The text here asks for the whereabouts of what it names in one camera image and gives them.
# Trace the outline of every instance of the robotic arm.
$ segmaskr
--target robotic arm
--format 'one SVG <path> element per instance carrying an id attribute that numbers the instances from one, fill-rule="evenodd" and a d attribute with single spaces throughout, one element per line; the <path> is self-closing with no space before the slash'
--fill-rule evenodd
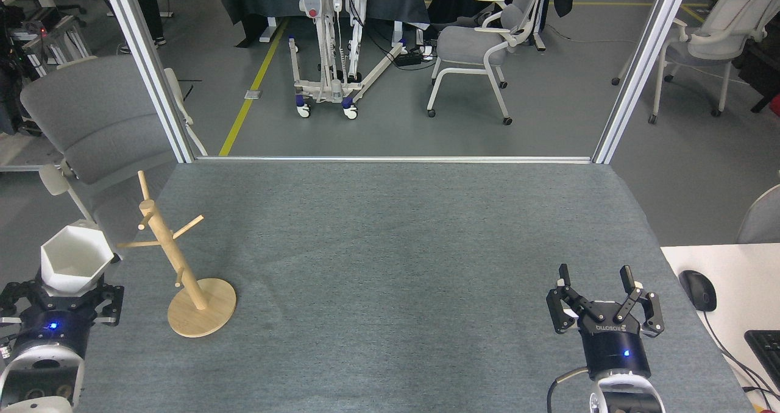
<path id="1" fill-rule="evenodd" d="M 0 327 L 20 325 L 17 333 L 0 337 L 6 364 L 0 409 L 44 397 L 61 397 L 76 407 L 90 327 L 119 324 L 124 288 L 108 285 L 103 276 L 81 296 L 58 296 L 47 288 L 39 273 L 34 280 L 9 283 L 0 293 Z M 19 312 L 22 298 L 30 306 Z"/>
<path id="2" fill-rule="evenodd" d="M 558 273 L 560 279 L 547 295 L 548 309 L 557 333 L 565 333 L 576 320 L 588 377 L 595 382 L 590 412 L 665 413 L 658 392 L 647 380 L 651 376 L 650 365 L 640 337 L 640 333 L 655 337 L 664 330 L 658 295 L 644 290 L 633 279 L 629 266 L 620 269 L 626 291 L 622 304 L 589 301 L 571 287 L 566 264 L 560 266 Z M 569 308 L 564 309 L 562 302 Z M 636 302 L 644 309 L 642 323 L 631 315 Z"/>

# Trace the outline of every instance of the keyboard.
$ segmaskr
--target keyboard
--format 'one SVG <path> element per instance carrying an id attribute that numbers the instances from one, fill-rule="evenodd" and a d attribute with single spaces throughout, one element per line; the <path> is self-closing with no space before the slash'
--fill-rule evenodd
<path id="1" fill-rule="evenodd" d="M 745 341 L 775 386 L 780 387 L 780 331 L 746 331 Z"/>

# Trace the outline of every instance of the patient lift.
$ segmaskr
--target patient lift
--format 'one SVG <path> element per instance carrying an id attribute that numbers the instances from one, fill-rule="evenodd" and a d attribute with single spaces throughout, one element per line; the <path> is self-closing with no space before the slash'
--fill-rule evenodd
<path id="1" fill-rule="evenodd" d="M 317 27 L 317 41 L 320 47 L 320 81 L 301 80 L 298 47 L 295 38 L 292 35 L 289 37 L 295 102 L 301 117 L 309 117 L 310 105 L 306 103 L 306 99 L 312 99 L 317 103 L 340 103 L 344 114 L 349 119 L 355 119 L 357 100 L 401 53 L 403 40 L 394 44 L 390 52 L 366 77 L 361 76 L 357 71 L 360 39 L 363 36 L 363 24 L 366 20 L 366 3 L 367 0 L 346 0 L 346 2 L 345 0 L 300 0 L 301 11 L 306 13 Z M 347 45 L 349 52 L 347 57 L 342 47 L 339 23 L 339 14 L 345 5 L 349 12 L 349 24 L 353 27 L 352 38 Z"/>

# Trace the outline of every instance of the yellow floor line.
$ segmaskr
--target yellow floor line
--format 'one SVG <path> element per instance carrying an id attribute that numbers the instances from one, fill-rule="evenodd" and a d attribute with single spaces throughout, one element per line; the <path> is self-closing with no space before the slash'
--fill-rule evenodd
<path id="1" fill-rule="evenodd" d="M 574 2 L 573 5 L 596 5 L 597 7 L 652 7 L 650 2 Z M 683 3 L 683 7 L 709 7 L 707 3 Z"/>
<path id="2" fill-rule="evenodd" d="M 695 11 L 691 10 L 691 8 L 688 8 L 689 5 L 680 5 L 680 8 L 685 11 L 686 13 L 693 16 L 694 19 L 697 19 L 697 21 L 704 23 L 704 19 L 701 18 L 699 14 L 697 14 Z"/>
<path id="3" fill-rule="evenodd" d="M 271 60 L 273 60 L 274 54 L 276 53 L 276 47 L 279 46 L 279 40 L 282 39 L 282 34 L 287 27 L 287 20 L 288 19 L 284 19 L 282 24 L 279 25 L 279 28 L 276 29 L 276 35 L 274 35 L 274 39 L 271 40 L 271 46 L 268 48 L 268 53 L 265 54 L 265 59 L 263 60 L 263 64 L 260 66 L 260 70 L 257 71 L 257 76 L 254 77 L 254 82 L 252 82 L 250 90 L 257 90 L 260 88 L 260 83 L 263 82 L 265 72 L 268 71 L 268 65 L 271 64 Z M 219 150 L 219 155 L 222 155 L 222 157 L 230 154 L 230 149 L 233 147 L 233 143 L 236 141 L 236 138 L 239 135 L 243 121 L 246 119 L 246 114 L 248 114 L 249 108 L 252 106 L 253 101 L 254 99 L 244 100 L 244 103 L 241 106 L 241 110 L 239 110 L 239 114 L 236 116 L 236 121 L 233 123 L 233 126 L 230 129 L 230 132 L 225 139 L 225 143 L 222 144 L 222 149 Z"/>

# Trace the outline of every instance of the round wooden base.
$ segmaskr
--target round wooden base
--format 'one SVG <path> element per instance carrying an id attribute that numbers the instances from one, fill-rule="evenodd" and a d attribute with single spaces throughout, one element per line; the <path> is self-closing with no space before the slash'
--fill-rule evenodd
<path id="1" fill-rule="evenodd" d="M 236 291 L 222 279 L 197 281 L 208 302 L 205 309 L 195 308 L 187 290 L 181 290 L 168 305 L 168 323 L 181 336 L 206 336 L 222 328 L 236 309 Z"/>

